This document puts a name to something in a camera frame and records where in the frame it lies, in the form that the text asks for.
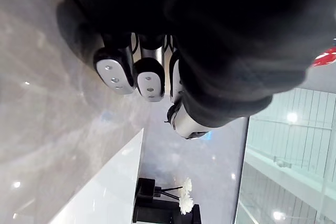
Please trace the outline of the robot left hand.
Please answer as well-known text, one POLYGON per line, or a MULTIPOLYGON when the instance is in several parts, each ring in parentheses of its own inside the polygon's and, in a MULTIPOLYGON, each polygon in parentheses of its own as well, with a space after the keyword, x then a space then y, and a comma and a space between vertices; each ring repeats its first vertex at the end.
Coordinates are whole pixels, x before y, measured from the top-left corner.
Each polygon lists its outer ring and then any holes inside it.
POLYGON ((142 48, 173 38, 179 86, 167 120, 196 138, 254 115, 301 85, 335 39, 335 0, 75 0, 105 55, 125 33, 142 48))

